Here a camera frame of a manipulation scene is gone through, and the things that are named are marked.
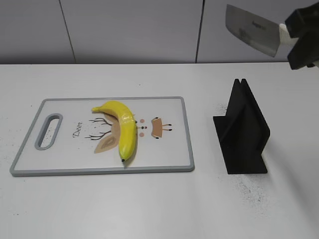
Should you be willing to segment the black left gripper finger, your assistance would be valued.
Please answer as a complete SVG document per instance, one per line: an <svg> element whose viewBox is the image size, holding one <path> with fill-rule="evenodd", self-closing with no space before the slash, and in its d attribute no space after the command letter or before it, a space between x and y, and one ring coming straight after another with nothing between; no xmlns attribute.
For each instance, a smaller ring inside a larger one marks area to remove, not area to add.
<svg viewBox="0 0 319 239"><path fill-rule="evenodd" d="M289 36L300 38L307 32L319 31L319 3L295 9L285 20Z"/></svg>

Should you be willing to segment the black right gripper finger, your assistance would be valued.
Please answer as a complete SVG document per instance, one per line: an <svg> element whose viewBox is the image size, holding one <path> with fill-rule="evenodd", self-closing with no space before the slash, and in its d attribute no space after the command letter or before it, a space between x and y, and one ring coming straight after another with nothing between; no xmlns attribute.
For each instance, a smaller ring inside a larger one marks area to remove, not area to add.
<svg viewBox="0 0 319 239"><path fill-rule="evenodd" d="M288 54L288 61L292 70L305 66L317 66L319 64L319 38L301 37Z"/></svg>

